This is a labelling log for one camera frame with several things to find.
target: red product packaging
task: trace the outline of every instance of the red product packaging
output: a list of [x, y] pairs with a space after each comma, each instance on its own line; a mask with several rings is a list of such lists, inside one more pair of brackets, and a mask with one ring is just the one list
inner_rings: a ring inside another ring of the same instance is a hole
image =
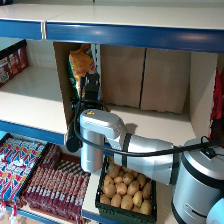
[[25, 68], [29, 66], [27, 54], [26, 54], [26, 46], [23, 46], [18, 50], [18, 55], [19, 55], [21, 70], [24, 70]]
[[12, 78], [12, 69], [9, 56], [0, 58], [0, 87]]
[[41, 180], [40, 180], [38, 186], [36, 187], [36, 190], [35, 190], [35, 192], [33, 194], [33, 197], [32, 197], [32, 202], [33, 202], [34, 206], [36, 205], [37, 207], [38, 207], [37, 198], [39, 196], [39, 192], [42, 189], [44, 181], [47, 178], [47, 175], [48, 175], [48, 172], [49, 172], [49, 170], [46, 170], [44, 168], [42, 168], [42, 169], [44, 170], [43, 176], [41, 177]]
[[76, 219], [77, 215], [80, 214], [81, 212], [83, 200], [86, 194], [86, 189], [88, 187], [88, 183], [89, 183], [89, 174], [86, 173], [83, 179], [82, 185], [79, 189], [79, 192], [73, 203], [73, 207], [70, 209], [70, 214], [72, 215], [74, 219]]
[[19, 72], [21, 72], [18, 51], [15, 51], [12, 54], [10, 54], [9, 60], [12, 68], [12, 74], [17, 75]]
[[86, 176], [83, 183], [82, 183], [82, 188], [80, 190], [80, 193], [78, 194], [76, 200], [75, 200], [75, 205], [74, 205], [74, 213], [76, 215], [81, 214], [81, 210], [82, 210], [82, 205], [83, 205], [83, 201], [86, 195], [86, 190], [89, 184], [89, 176]]
[[43, 185], [42, 185], [42, 187], [41, 187], [41, 189], [40, 189], [40, 191], [39, 191], [39, 194], [38, 194], [38, 196], [37, 196], [37, 204], [39, 205], [39, 206], [41, 206], [41, 204], [42, 204], [42, 201], [43, 201], [43, 199], [42, 199], [42, 197], [43, 197], [43, 194], [44, 194], [44, 190], [45, 190], [45, 188], [46, 188], [46, 186], [47, 186], [47, 183], [48, 183], [48, 181], [49, 181], [49, 178], [50, 178], [50, 176], [51, 176], [51, 173], [52, 173], [52, 170], [47, 170], [47, 175], [46, 175], [46, 177], [45, 177], [45, 180], [44, 180], [44, 182], [43, 182]]
[[51, 182], [53, 180], [55, 172], [56, 172], [55, 170], [52, 170], [51, 175], [48, 179], [47, 185], [44, 189], [44, 192], [43, 192], [41, 200], [40, 200], [41, 201], [41, 207], [43, 209], [46, 209], [46, 210], [48, 210], [48, 207], [46, 206], [46, 202], [47, 202], [47, 199], [49, 197], [48, 193], [49, 193], [49, 190], [50, 190], [50, 187], [51, 187]]
[[77, 195], [79, 193], [79, 190], [80, 190], [80, 188], [82, 186], [83, 180], [84, 180], [84, 176], [83, 175], [79, 176], [78, 181], [77, 181], [77, 184], [75, 186], [75, 189], [72, 192], [72, 196], [71, 196], [70, 202], [68, 204], [68, 216], [71, 219], [74, 218], [74, 215], [73, 215], [73, 206], [74, 206], [74, 203], [75, 203], [75, 199], [76, 199], [76, 197], [77, 197]]
[[[26, 41], [22, 40], [0, 51], [0, 87], [28, 66], [26, 45]], [[23, 68], [21, 67], [21, 61], [24, 61], [23, 64], [25, 64]]]
[[41, 167], [44, 167], [47, 169], [56, 169], [58, 165], [58, 161], [60, 160], [60, 155], [61, 155], [61, 150], [59, 146], [52, 145]]
[[29, 187], [28, 187], [28, 189], [26, 191], [26, 194], [25, 194], [25, 199], [26, 200], [28, 199], [29, 194], [31, 193], [31, 190], [32, 190], [32, 188], [33, 188], [33, 186], [34, 186], [34, 184], [36, 182], [37, 177], [39, 176], [40, 171], [41, 171], [41, 168], [38, 167], [36, 173], [34, 174], [32, 180], [31, 180], [31, 183], [30, 183], [30, 185], [29, 185]]
[[31, 192], [29, 194], [29, 197], [27, 198], [27, 201], [33, 201], [33, 198], [35, 196], [35, 192], [36, 192], [36, 189], [38, 188], [39, 186], [39, 183], [41, 182], [41, 180], [43, 179], [43, 175], [45, 173], [45, 170], [44, 169], [41, 169], [37, 178], [36, 178], [36, 181], [31, 189]]
[[76, 167], [77, 168], [74, 171], [72, 171], [71, 173], [68, 174], [66, 182], [64, 184], [64, 187], [61, 191], [61, 195], [59, 197], [57, 211], [62, 216], [65, 216], [64, 215], [64, 205], [65, 205], [65, 201], [66, 201], [66, 198], [68, 196], [69, 190], [72, 186], [74, 176], [75, 176], [76, 173], [80, 172], [80, 170], [82, 169], [78, 164], [76, 165]]

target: blue shelf edge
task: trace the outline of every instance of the blue shelf edge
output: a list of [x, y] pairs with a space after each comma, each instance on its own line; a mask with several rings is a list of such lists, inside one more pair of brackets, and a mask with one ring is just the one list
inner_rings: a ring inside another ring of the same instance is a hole
[[64, 135], [0, 120], [0, 130], [42, 141], [64, 145]]
[[0, 37], [42, 40], [41, 22], [0, 20]]
[[46, 23], [47, 40], [224, 53], [224, 30]]
[[[11, 206], [6, 206], [6, 210], [9, 211], [9, 212], [12, 212], [12, 207]], [[30, 212], [23, 211], [21, 209], [17, 209], [17, 214], [18, 215], [21, 215], [23, 217], [26, 217], [28, 219], [32, 219], [32, 220], [38, 221], [40, 223], [45, 223], [45, 224], [60, 224], [58, 222], [52, 221], [50, 219], [43, 218], [41, 216], [32, 214]]]

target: shelf unit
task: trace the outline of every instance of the shelf unit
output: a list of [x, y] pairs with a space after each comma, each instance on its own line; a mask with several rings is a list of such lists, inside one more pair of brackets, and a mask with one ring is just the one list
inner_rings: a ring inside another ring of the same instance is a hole
[[[2, 6], [0, 37], [224, 53], [223, 3], [70, 2], [71, 5]], [[29, 88], [21, 89], [21, 83]], [[24, 70], [0, 89], [0, 100], [4, 105], [4, 111], [0, 111], [0, 130], [64, 145], [67, 126], [56, 70], [33, 67]], [[15, 116], [21, 101], [22, 109]], [[115, 106], [111, 110], [137, 135], [175, 145], [183, 145], [195, 137], [188, 114], [179, 116]], [[105, 222], [94, 205], [98, 180], [99, 172], [92, 174], [82, 215]], [[172, 188], [158, 184], [157, 190], [157, 224], [175, 223], [169, 204]], [[35, 213], [33, 218], [38, 216], [42, 214]]]

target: packaged food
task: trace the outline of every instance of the packaged food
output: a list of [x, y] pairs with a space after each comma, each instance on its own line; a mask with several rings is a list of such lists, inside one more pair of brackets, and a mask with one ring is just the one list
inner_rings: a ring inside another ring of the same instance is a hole
[[28, 67], [26, 45], [22, 40], [0, 51], [0, 87]]
[[76, 51], [70, 51], [69, 71], [70, 82], [75, 89], [77, 97], [79, 97], [78, 94], [81, 77], [85, 77], [86, 72], [95, 71], [95, 64], [90, 44], [82, 44], [80, 49]]

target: cardboard box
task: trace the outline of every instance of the cardboard box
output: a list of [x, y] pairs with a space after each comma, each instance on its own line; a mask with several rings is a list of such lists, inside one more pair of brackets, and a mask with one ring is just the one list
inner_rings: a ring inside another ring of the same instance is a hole
[[142, 110], [181, 114], [190, 79], [190, 52], [147, 49]]
[[144, 48], [101, 46], [103, 101], [139, 107]]
[[26, 40], [0, 51], [0, 88], [28, 67]]
[[[73, 97], [75, 94], [67, 76], [68, 56], [70, 50], [76, 50], [79, 46], [80, 44], [77, 43], [54, 42], [57, 71], [67, 124], [74, 118], [74, 111], [70, 109], [70, 97]], [[106, 91], [106, 93], [104, 93], [104, 101], [106, 103], [138, 107], [140, 101], [144, 49], [101, 46], [101, 56], [101, 84], [103, 91]], [[150, 109], [143, 109], [181, 113], [185, 102], [186, 110], [184, 111], [184, 116], [173, 114], [173, 116], [168, 117], [172, 117], [170, 119], [174, 121], [180, 121], [181, 124], [190, 122], [196, 137], [201, 137], [203, 135], [208, 136], [217, 66], [219, 68], [224, 67], [224, 57], [221, 54], [181, 51], [166, 52], [147, 49], [142, 105], [144, 100], [146, 103], [150, 100], [151, 105], [156, 105], [160, 95], [164, 96], [166, 100], [162, 101], [162, 104], [159, 102], [162, 108], [151, 107]], [[166, 82], [167, 85], [165, 85], [165, 83], [161, 85], [161, 82], [164, 81], [168, 81]], [[119, 99], [109, 101], [108, 99], [110, 98], [107, 98], [106, 94], [108, 93], [108, 97], [112, 95], [113, 98], [113, 93], [116, 93], [115, 90], [117, 92], [118, 90], [121, 91], [119, 93]], [[127, 116], [125, 113], [130, 113], [128, 109], [129, 108], [124, 108], [124, 111], [122, 110], [122, 116]], [[146, 122], [145, 125], [150, 125], [152, 129], [158, 126], [169, 130], [172, 128], [172, 125], [174, 129], [175, 125], [180, 125], [180, 123], [172, 121], [168, 122], [169, 127], [167, 127], [168, 124], [166, 124], [166, 122], [158, 124], [153, 123], [154, 120], [157, 120], [157, 117], [166, 117], [166, 113], [157, 113], [156, 111], [141, 112], [139, 110], [139, 114], [142, 114], [142, 117], [145, 117], [146, 120], [147, 117], [151, 118], [150, 123]], [[133, 124], [138, 126], [139, 121], [133, 120]], [[189, 131], [189, 129], [186, 129], [183, 125], [182, 135], [185, 136], [186, 131]]]

